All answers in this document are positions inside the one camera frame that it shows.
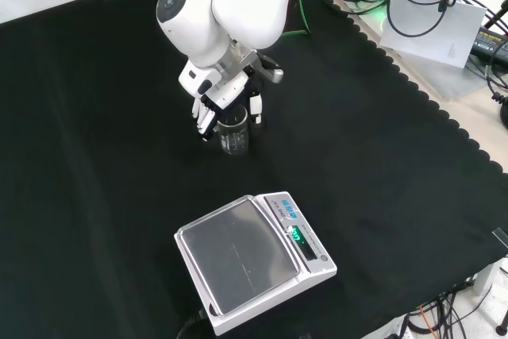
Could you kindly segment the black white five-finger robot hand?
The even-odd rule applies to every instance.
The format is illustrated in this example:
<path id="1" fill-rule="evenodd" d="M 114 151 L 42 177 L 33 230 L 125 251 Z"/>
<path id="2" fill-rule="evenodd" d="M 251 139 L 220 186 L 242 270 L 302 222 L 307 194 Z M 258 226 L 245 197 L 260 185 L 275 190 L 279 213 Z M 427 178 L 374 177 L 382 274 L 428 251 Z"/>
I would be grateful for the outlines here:
<path id="1" fill-rule="evenodd" d="M 194 98 L 192 118 L 199 136 L 208 141 L 217 124 L 234 106 L 247 102 L 250 122 L 260 127 L 263 101 L 254 77 L 260 75 L 271 83 L 280 83 L 283 69 L 271 58 L 250 51 L 240 59 L 210 67 L 197 67 L 188 61 L 179 75 L 179 83 Z"/>

